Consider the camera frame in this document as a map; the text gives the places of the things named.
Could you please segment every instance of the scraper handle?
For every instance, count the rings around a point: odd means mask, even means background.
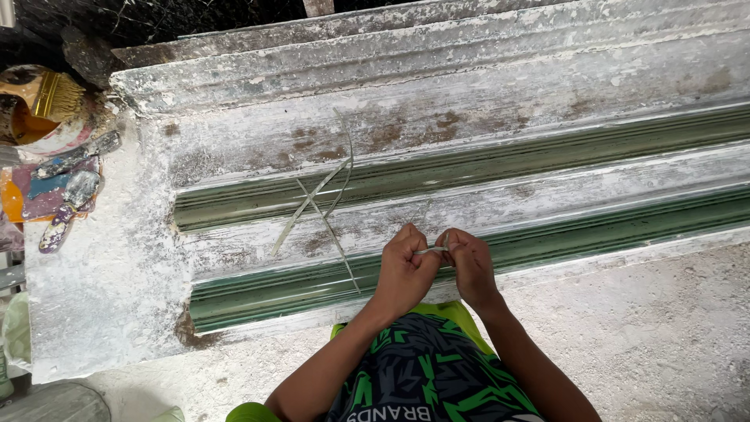
[[[68,225],[71,223],[71,219],[76,214],[76,209],[72,204],[66,202],[60,206],[57,214],[49,222],[42,240],[39,242],[39,252],[43,254],[49,254],[57,250],[62,240],[65,238],[65,233],[68,232]]]

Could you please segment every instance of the concrete floor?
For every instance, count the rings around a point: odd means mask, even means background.
[[[706,422],[716,406],[732,422],[750,420],[750,243],[503,294],[603,420]],[[265,400],[329,331],[195,351],[83,382],[103,394],[114,422],[148,421],[173,405],[189,422],[223,421],[234,406]]]

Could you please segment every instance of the yellow liquid in bucket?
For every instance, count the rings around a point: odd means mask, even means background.
[[[36,142],[60,125],[51,120],[32,116],[26,102],[18,101],[10,118],[10,130],[19,145]]]

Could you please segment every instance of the green shirt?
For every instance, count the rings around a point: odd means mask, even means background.
[[[231,419],[241,407],[227,422],[262,420]],[[326,422],[545,421],[460,302],[420,304],[381,331],[324,416]]]

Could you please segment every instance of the gold brush ferrule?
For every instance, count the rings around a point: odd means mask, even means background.
[[[55,97],[55,90],[60,81],[60,76],[60,74],[55,72],[44,72],[42,83],[39,87],[39,96],[32,111],[34,116],[46,118],[50,115],[52,99]]]

